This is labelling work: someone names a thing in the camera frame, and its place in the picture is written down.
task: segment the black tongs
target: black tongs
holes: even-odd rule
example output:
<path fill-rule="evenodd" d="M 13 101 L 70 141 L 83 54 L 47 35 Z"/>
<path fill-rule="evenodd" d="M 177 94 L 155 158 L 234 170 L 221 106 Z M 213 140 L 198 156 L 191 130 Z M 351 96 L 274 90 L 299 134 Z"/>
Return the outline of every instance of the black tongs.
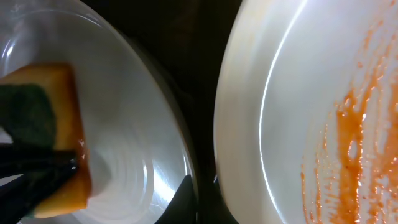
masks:
<path fill-rule="evenodd" d="M 77 170 L 78 159 L 73 150 L 0 144 L 0 178 L 23 174 L 0 186 L 0 223 L 19 222 Z"/>

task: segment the white bowl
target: white bowl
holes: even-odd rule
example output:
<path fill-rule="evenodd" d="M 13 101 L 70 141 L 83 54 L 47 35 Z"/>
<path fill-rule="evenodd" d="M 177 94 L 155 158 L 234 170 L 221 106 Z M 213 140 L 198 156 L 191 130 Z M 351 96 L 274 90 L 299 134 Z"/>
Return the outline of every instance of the white bowl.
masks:
<path fill-rule="evenodd" d="M 73 66 L 90 150 L 88 208 L 30 222 L 156 222 L 193 171 L 170 105 L 123 37 L 77 0 L 4 0 L 0 55 L 0 77 L 30 63 Z"/>

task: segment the dark background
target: dark background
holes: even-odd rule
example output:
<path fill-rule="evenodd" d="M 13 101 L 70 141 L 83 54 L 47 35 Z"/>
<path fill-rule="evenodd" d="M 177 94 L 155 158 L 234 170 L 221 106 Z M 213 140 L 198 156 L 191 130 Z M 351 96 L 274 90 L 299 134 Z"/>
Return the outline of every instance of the dark background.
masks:
<path fill-rule="evenodd" d="M 195 150 L 200 223 L 236 223 L 213 183 L 218 75 L 241 0 L 83 0 L 168 73 Z"/>

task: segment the dish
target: dish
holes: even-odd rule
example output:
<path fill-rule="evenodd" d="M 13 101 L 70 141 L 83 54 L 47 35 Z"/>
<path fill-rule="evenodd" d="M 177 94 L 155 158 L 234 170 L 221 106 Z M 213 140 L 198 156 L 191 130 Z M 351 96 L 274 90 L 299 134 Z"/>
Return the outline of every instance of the dish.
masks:
<path fill-rule="evenodd" d="M 243 3 L 221 69 L 215 111 L 218 177 L 238 222 L 306 223 L 300 177 L 304 163 L 305 192 L 314 192 L 314 196 L 306 193 L 306 204 L 320 223 L 313 169 L 314 148 L 322 145 L 319 132 L 324 131 L 330 112 L 335 114 L 335 102 L 341 103 L 349 92 L 352 74 L 354 86 L 360 89 L 357 85 L 365 73 L 355 71 L 366 68 L 368 61 L 360 60 L 358 50 L 364 48 L 369 27 L 380 23 L 378 18 L 383 17 L 390 28 L 375 33 L 369 52 L 377 49 L 377 43 L 389 42 L 387 36 L 391 38 L 391 27 L 397 24 L 396 4 L 386 12 L 391 4 L 373 0 Z M 389 69 L 395 65 L 392 60 Z M 329 155 L 337 153 L 332 146 L 337 145 L 335 139 L 328 141 Z M 318 175 L 322 190 L 324 176 L 321 171 Z M 332 208 L 327 208 L 325 199 L 321 195 L 320 216 L 328 223 Z"/>
<path fill-rule="evenodd" d="M 155 223 L 193 170 L 162 90 L 129 44 L 80 1 L 1 1 L 0 77 L 32 63 L 75 70 L 93 180 L 88 208 L 23 223 Z"/>

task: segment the red sauce residue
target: red sauce residue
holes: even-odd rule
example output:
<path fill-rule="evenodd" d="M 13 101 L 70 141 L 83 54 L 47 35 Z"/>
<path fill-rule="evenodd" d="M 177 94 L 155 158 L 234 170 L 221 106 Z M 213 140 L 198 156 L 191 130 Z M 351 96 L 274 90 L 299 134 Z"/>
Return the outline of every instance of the red sauce residue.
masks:
<path fill-rule="evenodd" d="M 378 20 L 367 31 L 364 38 L 364 49 L 367 52 L 372 41 L 373 35 L 384 26 L 384 21 Z M 381 100 L 384 97 L 384 89 L 381 82 L 385 80 L 385 74 L 390 59 L 398 60 L 396 52 L 396 35 L 391 35 L 388 39 L 382 39 L 377 49 L 370 58 L 369 65 L 366 67 L 366 73 L 360 88 L 356 89 L 354 84 L 343 98 L 341 103 L 337 103 L 336 110 L 333 111 L 336 118 L 336 141 L 337 141 L 337 162 L 338 166 L 332 167 L 328 161 L 327 149 L 327 131 L 328 124 L 325 125 L 322 146 L 317 149 L 315 154 L 315 168 L 313 174 L 316 180 L 315 200 L 312 200 L 312 206 L 315 208 L 314 217 L 311 208 L 308 209 L 305 201 L 305 175 L 302 170 L 302 197 L 305 214 L 305 221 L 322 224 L 323 207 L 321 202 L 327 205 L 328 221 L 334 224 L 354 224 L 354 223 L 389 223 L 398 222 L 398 70 L 395 69 L 390 80 L 388 80 L 389 101 L 382 105 Z M 358 62 L 357 68 L 363 68 L 362 62 Z M 368 107 L 372 99 L 377 98 L 375 117 L 376 128 L 373 132 L 373 144 L 371 151 L 364 152 L 364 123 L 368 119 Z M 382 126 L 382 121 L 389 123 L 388 128 Z M 383 142 L 378 142 L 379 134 L 385 134 Z M 320 167 L 320 161 L 326 160 L 326 164 Z M 328 177 L 320 177 L 320 170 L 329 171 Z M 370 175 L 366 178 L 367 186 L 363 186 L 364 169 L 370 169 Z M 321 191 L 321 180 L 326 181 L 326 185 Z M 332 182 L 336 183 L 338 191 L 333 192 Z M 360 189 L 366 189 L 367 195 L 361 195 L 364 192 Z M 368 203 L 366 217 L 361 217 L 361 203 Z"/>
<path fill-rule="evenodd" d="M 304 175 L 304 165 L 301 166 L 301 188 L 302 188 L 303 209 L 304 209 L 305 223 L 306 223 L 306 224 L 309 224 L 310 222 L 308 221 L 307 206 L 305 205 L 305 175 Z"/>

